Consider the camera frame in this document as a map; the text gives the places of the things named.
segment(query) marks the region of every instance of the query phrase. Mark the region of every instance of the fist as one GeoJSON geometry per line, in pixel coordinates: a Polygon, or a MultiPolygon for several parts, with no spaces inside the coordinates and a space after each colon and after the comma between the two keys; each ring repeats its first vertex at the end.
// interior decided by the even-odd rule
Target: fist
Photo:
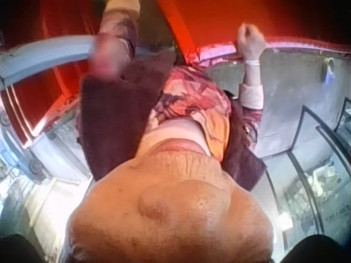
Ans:
{"type": "Polygon", "coordinates": [[[254,25],[242,24],[237,33],[239,53],[244,60],[259,60],[267,43],[263,34],[254,25]]]}

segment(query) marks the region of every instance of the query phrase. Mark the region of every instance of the person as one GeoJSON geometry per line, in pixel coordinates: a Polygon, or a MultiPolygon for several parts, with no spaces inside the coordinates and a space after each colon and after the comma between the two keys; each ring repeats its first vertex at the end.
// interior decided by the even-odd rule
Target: person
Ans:
{"type": "Polygon", "coordinates": [[[239,104],[170,52],[134,59],[138,0],[106,5],[77,116],[96,185],[72,213],[61,262],[268,262],[273,229],[249,193],[262,117],[253,25],[238,31],[239,104]]]}

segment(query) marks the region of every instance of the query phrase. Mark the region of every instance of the wristband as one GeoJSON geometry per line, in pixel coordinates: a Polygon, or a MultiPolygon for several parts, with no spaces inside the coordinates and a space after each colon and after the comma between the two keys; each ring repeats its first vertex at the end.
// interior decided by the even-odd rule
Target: wristband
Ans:
{"type": "Polygon", "coordinates": [[[251,66],[260,66],[261,63],[259,60],[245,60],[244,62],[246,65],[251,65],[251,66]]]}

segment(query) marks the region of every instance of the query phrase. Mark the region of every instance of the light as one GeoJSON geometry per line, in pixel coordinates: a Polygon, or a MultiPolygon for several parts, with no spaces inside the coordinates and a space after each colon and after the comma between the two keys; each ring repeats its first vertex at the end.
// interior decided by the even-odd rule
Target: light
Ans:
{"type": "Polygon", "coordinates": [[[286,231],[294,227],[292,224],[292,220],[287,212],[284,212],[281,215],[279,215],[278,225],[283,231],[286,231]]]}

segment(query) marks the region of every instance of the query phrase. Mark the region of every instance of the hand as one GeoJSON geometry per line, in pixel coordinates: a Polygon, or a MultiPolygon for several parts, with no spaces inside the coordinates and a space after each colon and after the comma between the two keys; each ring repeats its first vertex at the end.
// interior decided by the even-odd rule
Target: hand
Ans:
{"type": "Polygon", "coordinates": [[[237,32],[237,45],[244,60],[259,60],[267,47],[263,34],[256,26],[249,24],[240,26],[237,32]]]}

